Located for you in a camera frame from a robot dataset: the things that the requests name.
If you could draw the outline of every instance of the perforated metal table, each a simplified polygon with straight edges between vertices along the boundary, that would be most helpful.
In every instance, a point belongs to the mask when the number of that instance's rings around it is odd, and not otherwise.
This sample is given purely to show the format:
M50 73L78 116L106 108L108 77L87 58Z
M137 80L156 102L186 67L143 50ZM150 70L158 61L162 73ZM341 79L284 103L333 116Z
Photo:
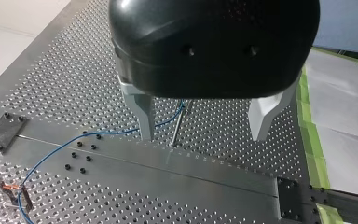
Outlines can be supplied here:
M72 1L0 76L0 117L7 111L29 119L0 155L0 179L20 182L43 156L84 131L137 126L121 99L107 3ZM169 119L177 107L174 99L155 104L156 122ZM31 220L277 223L272 177L309 184L296 99L274 120L267 141L252 140L248 106L248 100L195 101L177 147L168 146L172 124L157 128L153 142L129 133L85 137L81 147L71 144L44 162L27 184L35 205ZM312 204L304 209L311 211ZM304 217L309 223L313 218ZM5 222L24 220L19 211L6 209L0 196L0 223Z

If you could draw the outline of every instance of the hole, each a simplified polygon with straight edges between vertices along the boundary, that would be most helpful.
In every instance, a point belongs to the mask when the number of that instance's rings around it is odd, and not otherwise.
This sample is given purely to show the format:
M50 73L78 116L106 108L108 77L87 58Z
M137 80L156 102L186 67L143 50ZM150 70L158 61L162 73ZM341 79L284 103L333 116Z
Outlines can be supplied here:
M186 56L194 56L194 48L189 44L182 46L181 52Z

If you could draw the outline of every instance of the blue cable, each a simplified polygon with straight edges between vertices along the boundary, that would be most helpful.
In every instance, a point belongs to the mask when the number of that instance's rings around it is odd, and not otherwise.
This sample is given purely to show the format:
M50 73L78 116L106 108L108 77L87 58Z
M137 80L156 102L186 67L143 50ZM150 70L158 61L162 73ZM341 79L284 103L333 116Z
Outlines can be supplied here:
M170 123L171 121L173 121L174 119L176 119L176 117L182 112L182 109L184 107L184 103L183 100L181 100L179 108L176 110L176 113L173 115L172 118L161 122L160 124L156 124L155 127L160 127L162 125L165 125L167 123ZM28 172L27 176L25 177L25 179L22 181L22 185L25 184L25 182L28 180L28 178L31 176L31 174L36 170L36 168L42 164L42 162L44 162L45 160L47 160L51 155L53 155L54 153L56 153L57 151L60 151L61 149L63 149L64 147L68 146L69 144L73 143L75 140L82 138L82 137L86 137L86 136L90 136L90 135L96 135L96 134L125 134L125 133L133 133L138 131L139 128L136 129L130 129L127 131L121 131L121 132L97 132L97 133L83 133L81 135L79 135L78 137L73 138L72 140L68 141L67 143L61 145L60 147L57 147L56 149L54 149L53 151L51 151L48 155L46 155L42 160L40 160L32 169L30 172ZM27 217L27 215L25 215L24 210L22 210L22 206L21 206L21 191L19 192L19 194L17 195L17 201L19 204L19 209L20 209L20 213L22 215L22 217L30 224L34 224L30 218Z

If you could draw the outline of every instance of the small metal rod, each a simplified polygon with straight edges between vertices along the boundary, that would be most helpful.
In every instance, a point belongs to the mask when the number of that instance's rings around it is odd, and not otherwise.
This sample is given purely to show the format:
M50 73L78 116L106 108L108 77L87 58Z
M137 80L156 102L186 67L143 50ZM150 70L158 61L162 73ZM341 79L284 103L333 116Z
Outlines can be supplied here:
M173 133L173 137L172 140L170 142L170 147L174 147L176 145L176 138L178 136L179 133L179 129L180 129L180 125L182 123L182 119L183 119L183 115L186 113L186 106L183 105L182 111L180 112L178 121L176 121L176 127L175 127L175 132Z
M193 100L190 100L187 104L187 114L191 114L191 109L193 108Z

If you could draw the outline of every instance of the white sheet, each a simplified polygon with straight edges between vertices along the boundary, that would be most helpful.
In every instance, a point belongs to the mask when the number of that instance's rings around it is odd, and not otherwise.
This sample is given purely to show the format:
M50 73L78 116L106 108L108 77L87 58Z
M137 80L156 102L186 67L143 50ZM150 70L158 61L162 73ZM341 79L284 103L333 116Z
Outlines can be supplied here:
M358 63L312 50L306 69L330 187L358 194Z

